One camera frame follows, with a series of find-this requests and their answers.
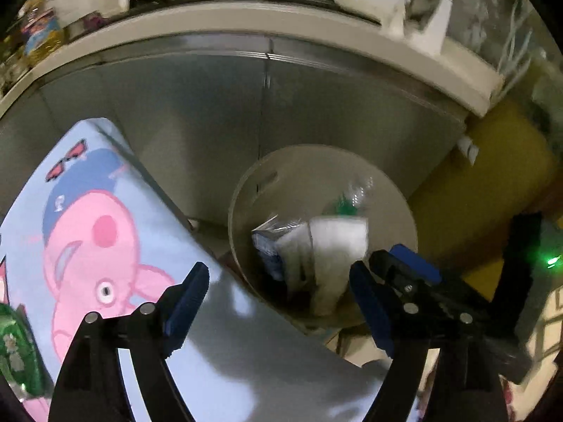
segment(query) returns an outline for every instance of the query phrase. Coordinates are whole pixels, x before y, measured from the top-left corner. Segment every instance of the plastic wrapper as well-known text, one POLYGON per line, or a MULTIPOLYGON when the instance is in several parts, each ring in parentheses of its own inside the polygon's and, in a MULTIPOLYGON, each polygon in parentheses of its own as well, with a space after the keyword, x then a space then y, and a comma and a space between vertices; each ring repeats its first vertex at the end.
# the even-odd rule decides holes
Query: plastic wrapper
POLYGON ((47 0, 29 0, 26 4, 26 23, 21 32, 26 39, 24 53, 30 66, 35 66, 64 43, 58 17, 47 0))
POLYGON ((525 0, 453 0, 448 36, 500 70, 507 43, 515 54, 533 45, 525 41, 530 12, 525 0))
POLYGON ((275 215, 252 231, 252 242, 274 281, 284 282, 288 296, 314 282, 309 224, 282 222, 275 215))
POLYGON ((310 220, 315 290, 314 315, 330 315, 348 287, 350 267, 368 251, 368 220, 364 217, 319 217, 310 220))

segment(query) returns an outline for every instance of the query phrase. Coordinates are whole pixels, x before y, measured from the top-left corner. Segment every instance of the white trash can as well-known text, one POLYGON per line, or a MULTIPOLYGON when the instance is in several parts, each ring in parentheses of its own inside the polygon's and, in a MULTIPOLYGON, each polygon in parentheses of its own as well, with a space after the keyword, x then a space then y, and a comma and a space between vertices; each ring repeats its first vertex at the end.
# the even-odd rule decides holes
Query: white trash can
POLYGON ((397 243, 417 251, 415 220, 405 198, 385 173, 352 152, 321 145, 284 147, 248 169, 233 194, 229 240, 243 277, 261 299, 306 328, 343 328, 364 319, 351 293, 344 294, 333 314, 316 317, 306 306, 289 305, 270 292, 269 276, 262 269, 251 232, 275 214, 281 222, 322 215, 350 183, 370 178, 373 188, 364 212, 368 217, 368 255, 397 243))

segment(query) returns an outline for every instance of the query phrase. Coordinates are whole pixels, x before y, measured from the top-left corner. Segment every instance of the blue cap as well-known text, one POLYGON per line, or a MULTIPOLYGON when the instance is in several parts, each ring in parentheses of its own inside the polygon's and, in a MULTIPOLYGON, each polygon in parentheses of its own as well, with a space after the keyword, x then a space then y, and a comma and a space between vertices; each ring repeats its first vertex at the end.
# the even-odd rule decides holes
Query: blue cap
POLYGON ((58 218, 78 198, 92 190, 114 192, 116 177, 110 176, 123 162, 110 149, 96 149, 78 158, 54 182, 43 213, 43 241, 47 243, 58 218))

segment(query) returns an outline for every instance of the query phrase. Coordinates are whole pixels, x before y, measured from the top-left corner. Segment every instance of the floor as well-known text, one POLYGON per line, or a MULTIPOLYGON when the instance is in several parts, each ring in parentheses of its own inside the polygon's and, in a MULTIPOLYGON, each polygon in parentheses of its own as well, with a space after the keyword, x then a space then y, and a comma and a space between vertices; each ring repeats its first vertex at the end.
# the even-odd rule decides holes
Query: floor
MULTIPOLYGON (((206 222, 191 220, 196 239, 219 260, 225 259, 230 252, 227 229, 206 222)), ((513 393, 512 407, 516 420, 523 420, 536 406, 557 368, 553 360, 562 341, 561 323, 563 320, 563 287, 554 291, 545 306, 542 318, 538 321, 536 332, 528 342, 528 349, 536 361, 536 366, 521 385, 511 384, 513 393)), ((327 347, 336 351, 337 337, 327 342, 327 347)), ((439 349, 430 349, 419 390, 423 389, 426 378, 438 358, 439 349)), ((378 366, 388 369, 391 360, 385 352, 378 349, 372 338, 354 338, 344 356, 356 366, 377 362, 378 366)))

